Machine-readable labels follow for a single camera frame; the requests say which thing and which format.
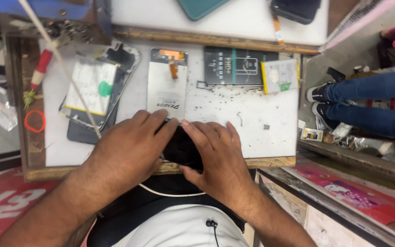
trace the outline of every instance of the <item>green phone case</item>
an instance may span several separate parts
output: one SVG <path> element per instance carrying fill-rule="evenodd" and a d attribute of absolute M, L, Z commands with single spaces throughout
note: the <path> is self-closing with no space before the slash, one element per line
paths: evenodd
<path fill-rule="evenodd" d="M 229 0 L 178 0 L 185 14 L 197 21 Z"/>

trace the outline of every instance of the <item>black earphone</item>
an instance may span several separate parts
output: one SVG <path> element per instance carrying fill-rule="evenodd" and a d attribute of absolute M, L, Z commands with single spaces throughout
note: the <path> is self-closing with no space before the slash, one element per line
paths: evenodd
<path fill-rule="evenodd" d="M 216 237 L 216 228 L 217 228 L 217 222 L 215 222 L 214 220 L 207 220 L 207 222 L 205 222 L 205 225 L 208 227 L 214 227 L 214 238 L 216 239 L 216 244 L 217 247 L 219 247 L 219 243 L 217 243 L 217 237 Z"/>

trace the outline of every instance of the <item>small box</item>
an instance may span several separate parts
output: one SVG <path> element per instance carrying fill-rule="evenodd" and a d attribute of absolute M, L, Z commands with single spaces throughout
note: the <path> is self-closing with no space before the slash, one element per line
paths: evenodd
<path fill-rule="evenodd" d="M 322 142 L 323 136 L 324 131 L 304 128 L 303 133 L 301 134 L 301 139 L 306 141 Z"/>

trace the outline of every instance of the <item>white cable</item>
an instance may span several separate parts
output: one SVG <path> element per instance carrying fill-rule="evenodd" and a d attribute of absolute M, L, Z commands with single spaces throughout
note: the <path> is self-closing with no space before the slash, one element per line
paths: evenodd
<path fill-rule="evenodd" d="M 30 4 L 27 2 L 27 0 L 18 0 L 19 3 L 21 4 L 21 6 L 24 8 L 25 12 L 29 15 L 30 19 L 33 21 L 34 25 L 36 26 L 36 28 L 39 30 L 39 32 L 41 33 L 42 37 L 46 40 L 46 42 L 48 43 L 48 45 L 50 46 L 50 48 L 53 50 L 53 54 L 56 56 L 56 59 L 58 60 L 59 64 L 62 66 L 66 76 L 68 77 L 69 81 L 71 82 L 71 84 L 73 85 L 75 92 L 77 93 L 77 96 L 79 96 L 80 100 L 83 103 L 83 106 L 86 109 L 86 113 L 88 114 L 88 117 L 94 127 L 95 133 L 97 134 L 98 138 L 101 139 L 101 134 L 100 131 L 98 131 L 98 127 L 95 123 L 94 118 L 92 117 L 88 106 L 86 105 L 85 100 L 82 97 L 82 94 L 79 91 L 79 88 L 77 87 L 77 85 L 75 84 L 74 80 L 72 79 L 72 76 L 69 74 L 69 71 L 66 69 L 66 65 L 65 65 L 65 61 L 62 58 L 62 55 L 60 54 L 59 50 L 53 45 L 53 42 L 51 41 L 50 36 L 48 35 L 47 31 L 45 30 L 45 28 L 42 26 L 42 23 L 40 22 L 39 18 L 37 17 L 36 13 L 33 11 L 33 9 L 30 7 Z M 200 196 L 200 195 L 204 195 L 206 194 L 205 192 L 202 193 L 197 193 L 197 194 L 189 194 L 189 195 L 170 195 L 170 194 L 164 194 L 164 193 L 159 193 L 156 192 L 150 188 L 147 188 L 147 186 L 143 185 L 143 184 L 139 184 L 139 186 L 145 188 L 146 190 L 150 191 L 153 194 L 157 194 L 160 196 L 169 196 L 169 197 L 184 197 L 184 196 Z"/>
<path fill-rule="evenodd" d="M 145 185 L 143 185 L 143 184 L 139 184 L 139 186 L 145 188 L 147 191 L 150 191 L 150 192 L 153 193 L 153 194 L 157 194 L 157 195 L 160 195 L 160 196 L 168 196 L 168 197 L 200 196 L 200 195 L 205 195 L 205 194 L 206 194 L 205 192 L 201 192 L 201 193 L 189 194 L 189 195 L 171 195 L 171 194 L 164 194 L 164 193 L 156 192 L 156 191 L 154 191 L 154 190 L 148 188 L 147 186 L 145 186 Z"/>
<path fill-rule="evenodd" d="M 95 123 L 95 120 L 92 117 L 92 114 L 90 113 L 90 111 L 88 109 L 88 106 L 86 105 L 85 101 L 83 100 L 83 97 L 79 91 L 79 88 L 77 87 L 74 80 L 72 79 L 72 76 L 69 74 L 69 71 L 67 70 L 67 67 L 65 65 L 65 61 L 63 60 L 62 55 L 60 54 L 59 50 L 55 46 L 53 46 L 53 42 L 51 41 L 50 36 L 48 35 L 45 28 L 42 26 L 42 23 L 40 22 L 39 18 L 37 17 L 37 15 L 33 11 L 33 9 L 30 7 L 30 4 L 27 2 L 27 0 L 18 0 L 18 1 L 21 4 L 22 8 L 24 8 L 25 12 L 30 17 L 30 19 L 33 21 L 34 25 L 36 26 L 38 31 L 41 33 L 42 37 L 46 40 L 46 42 L 49 44 L 49 46 L 53 50 L 53 54 L 56 56 L 56 59 L 58 60 L 59 64 L 62 65 L 65 75 L 68 77 L 69 81 L 71 82 L 71 84 L 73 85 L 73 87 L 75 89 L 75 92 L 81 99 L 83 106 L 86 109 L 86 113 L 88 114 L 88 118 L 90 119 L 90 121 L 94 127 L 95 133 L 97 134 L 98 138 L 101 139 L 101 134 L 100 134 L 100 131 L 98 131 L 98 127 Z"/>

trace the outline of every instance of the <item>black sneaker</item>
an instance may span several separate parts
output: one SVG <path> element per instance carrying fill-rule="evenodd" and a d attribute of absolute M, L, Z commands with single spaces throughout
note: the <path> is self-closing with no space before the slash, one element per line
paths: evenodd
<path fill-rule="evenodd" d="M 326 111 L 331 107 L 333 104 L 331 103 L 324 103 L 324 102 L 315 102 L 312 105 L 312 112 L 315 116 L 317 116 L 326 126 L 328 129 L 333 131 L 339 125 L 339 121 L 332 120 L 326 116 Z"/>
<path fill-rule="evenodd" d="M 332 82 L 326 82 L 319 87 L 311 87 L 306 92 L 307 101 L 309 102 L 327 102 L 325 96 L 325 89 L 327 85 L 331 84 Z"/>

